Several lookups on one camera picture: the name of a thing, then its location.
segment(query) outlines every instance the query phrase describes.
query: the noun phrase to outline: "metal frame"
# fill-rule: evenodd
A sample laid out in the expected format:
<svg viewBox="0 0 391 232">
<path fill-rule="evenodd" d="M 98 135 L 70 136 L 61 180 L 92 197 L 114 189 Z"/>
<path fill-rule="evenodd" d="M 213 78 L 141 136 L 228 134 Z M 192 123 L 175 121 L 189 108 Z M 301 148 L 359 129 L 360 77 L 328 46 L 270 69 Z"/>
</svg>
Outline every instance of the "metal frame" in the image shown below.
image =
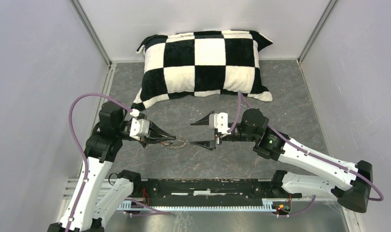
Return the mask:
<svg viewBox="0 0 391 232">
<path fill-rule="evenodd" d="M 96 31 L 94 30 L 93 26 L 91 25 L 91 22 L 89 18 L 86 15 L 86 12 L 83 10 L 83 7 L 81 6 L 81 3 L 79 0 L 70 0 L 70 3 L 73 5 L 77 15 L 80 17 L 81 22 L 83 23 L 87 33 L 91 37 L 91 39 L 94 42 L 94 45 L 99 50 L 100 56 L 103 58 L 104 62 L 110 67 L 112 64 L 112 61 L 110 60 L 107 52 L 105 51 L 102 43 L 100 42 L 99 37 L 96 34 Z"/>
<path fill-rule="evenodd" d="M 314 30 L 312 31 L 310 38 L 308 39 L 307 43 L 304 46 L 304 49 L 302 50 L 300 56 L 298 57 L 298 63 L 301 63 L 307 56 L 309 50 L 311 49 L 316 38 L 318 37 L 319 32 L 324 27 L 325 22 L 327 21 L 328 17 L 330 16 L 337 2 L 338 0 L 330 0 L 328 2 L 327 7 L 325 7 L 325 10 L 322 13 L 321 17 L 319 18 Z"/>
</svg>

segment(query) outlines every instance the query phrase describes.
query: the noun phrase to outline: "white square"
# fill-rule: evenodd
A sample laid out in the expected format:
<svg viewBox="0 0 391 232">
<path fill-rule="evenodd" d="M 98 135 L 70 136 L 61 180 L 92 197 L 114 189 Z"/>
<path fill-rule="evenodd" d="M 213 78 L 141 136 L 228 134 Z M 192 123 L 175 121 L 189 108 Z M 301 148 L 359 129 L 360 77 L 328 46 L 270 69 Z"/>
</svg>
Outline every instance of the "white square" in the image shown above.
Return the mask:
<svg viewBox="0 0 391 232">
<path fill-rule="evenodd" d="M 177 37 L 177 38 L 168 38 L 166 43 L 171 43 L 171 42 L 177 42 L 177 41 L 182 41 L 182 40 L 193 40 L 194 36 L 184 36 L 184 37 Z"/>
<path fill-rule="evenodd" d="M 254 65 L 256 68 L 259 68 L 259 56 L 258 56 L 258 43 L 253 40 L 253 44 L 254 44 L 254 47 L 253 47 L 253 51 L 254 51 Z"/>
<path fill-rule="evenodd" d="M 253 89 L 256 69 L 245 66 L 227 66 L 224 89 L 243 93 L 249 93 Z"/>
<path fill-rule="evenodd" d="M 196 86 L 195 66 L 164 68 L 165 85 L 168 93 L 194 92 Z"/>
<path fill-rule="evenodd" d="M 149 47 L 145 54 L 144 73 L 148 70 L 159 69 L 164 65 L 165 43 L 158 43 Z"/>
<path fill-rule="evenodd" d="M 224 39 L 196 39 L 195 65 L 225 65 L 226 42 Z"/>
<path fill-rule="evenodd" d="M 200 91 L 200 92 L 194 92 L 195 97 L 206 97 L 213 94 L 220 94 L 221 90 L 207 90 L 207 91 Z"/>
<path fill-rule="evenodd" d="M 251 34 L 225 34 L 225 39 L 253 39 Z"/>
<path fill-rule="evenodd" d="M 168 97 L 168 94 L 162 94 L 156 97 L 153 97 L 151 99 L 148 99 L 147 101 L 143 101 L 144 107 L 147 109 L 150 106 L 156 104 L 156 102 L 164 101 L 164 100 L 169 100 L 170 98 Z"/>
</svg>

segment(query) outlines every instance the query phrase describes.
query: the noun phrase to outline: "checkered pillow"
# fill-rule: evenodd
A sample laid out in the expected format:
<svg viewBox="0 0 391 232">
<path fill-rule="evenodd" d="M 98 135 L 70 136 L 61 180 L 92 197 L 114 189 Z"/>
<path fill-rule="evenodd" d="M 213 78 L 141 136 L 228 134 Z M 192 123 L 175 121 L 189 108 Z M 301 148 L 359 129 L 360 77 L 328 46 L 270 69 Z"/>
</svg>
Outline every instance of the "checkered pillow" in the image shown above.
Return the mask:
<svg viewBox="0 0 391 232">
<path fill-rule="evenodd" d="M 272 41 L 256 31 L 225 30 L 153 35 L 137 49 L 144 51 L 141 89 L 132 108 L 187 95 L 233 94 L 272 101 L 261 84 L 258 52 Z"/>
</svg>

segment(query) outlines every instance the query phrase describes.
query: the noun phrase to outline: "black square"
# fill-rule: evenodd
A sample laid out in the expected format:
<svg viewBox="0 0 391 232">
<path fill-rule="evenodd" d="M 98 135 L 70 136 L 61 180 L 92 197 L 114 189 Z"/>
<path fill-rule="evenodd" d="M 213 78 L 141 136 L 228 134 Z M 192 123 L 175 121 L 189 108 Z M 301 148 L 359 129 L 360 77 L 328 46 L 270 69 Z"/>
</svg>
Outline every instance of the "black square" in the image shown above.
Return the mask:
<svg viewBox="0 0 391 232">
<path fill-rule="evenodd" d="M 254 67 L 254 43 L 252 39 L 225 39 L 226 65 Z"/>
<path fill-rule="evenodd" d="M 262 85 L 260 70 L 259 70 L 259 68 L 256 68 L 256 72 L 254 75 L 254 83 L 253 83 L 253 88 L 251 89 L 251 93 L 252 94 L 260 94 L 260 93 L 263 93 L 266 91 L 268 91 L 268 89 L 267 89 L 267 87 Z"/>
<path fill-rule="evenodd" d="M 208 30 L 208 31 L 196 31 L 194 32 L 194 35 L 221 35 L 220 30 Z"/>
<path fill-rule="evenodd" d="M 226 80 L 225 66 L 196 66 L 195 74 L 195 92 L 224 88 L 224 81 Z"/>
<path fill-rule="evenodd" d="M 165 44 L 164 67 L 194 65 L 195 59 L 194 39 Z"/>
<path fill-rule="evenodd" d="M 146 45 L 146 51 L 149 49 L 151 46 L 156 45 L 156 44 L 162 44 L 167 41 L 167 38 L 157 38 L 151 40 L 147 45 Z"/>
<path fill-rule="evenodd" d="M 142 101 L 147 101 L 162 94 L 167 94 L 164 69 L 160 68 L 147 71 L 144 74 L 143 82 L 141 83 L 140 99 Z"/>
<path fill-rule="evenodd" d="M 222 89 L 220 91 L 220 94 L 223 94 L 223 95 L 238 95 L 238 91 L 237 92 L 234 92 L 234 91 L 229 91 L 229 90 L 226 90 L 226 89 Z M 248 93 L 241 93 L 244 97 L 247 97 L 248 96 Z"/>
<path fill-rule="evenodd" d="M 195 39 L 223 39 L 224 35 L 196 35 Z"/>
<path fill-rule="evenodd" d="M 188 96 L 188 95 L 193 95 L 194 96 L 194 92 L 169 93 L 168 94 L 168 98 L 169 99 L 177 99 L 177 98 L 183 98 L 183 97 Z"/>
</svg>

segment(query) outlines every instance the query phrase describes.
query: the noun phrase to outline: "gray carpet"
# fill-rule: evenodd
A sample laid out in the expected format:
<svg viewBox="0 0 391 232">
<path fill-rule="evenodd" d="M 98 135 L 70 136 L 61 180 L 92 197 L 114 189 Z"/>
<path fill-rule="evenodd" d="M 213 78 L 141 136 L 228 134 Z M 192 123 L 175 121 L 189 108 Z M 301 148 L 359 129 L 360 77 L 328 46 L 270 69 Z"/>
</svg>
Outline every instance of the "gray carpet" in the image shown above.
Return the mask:
<svg viewBox="0 0 391 232">
<path fill-rule="evenodd" d="M 249 99 L 279 131 L 299 142 L 326 153 L 314 107 L 307 86 L 294 60 L 260 61 L 263 83 L 273 95 L 272 102 Z M 141 86 L 144 63 L 117 64 L 110 95 L 131 105 Z M 237 111 L 237 97 L 213 95 L 205 98 L 187 96 L 156 103 L 145 114 L 148 120 L 168 133 L 189 141 L 210 140 L 213 131 L 190 126 L 211 110 L 229 113 L 232 122 Z M 143 149 L 137 142 L 124 142 L 109 173 L 123 169 L 141 173 L 143 178 L 271 178 L 275 170 L 308 174 L 298 167 L 266 160 L 252 151 L 253 143 L 224 142 L 215 151 L 189 145 L 171 150 L 161 145 Z"/>
</svg>

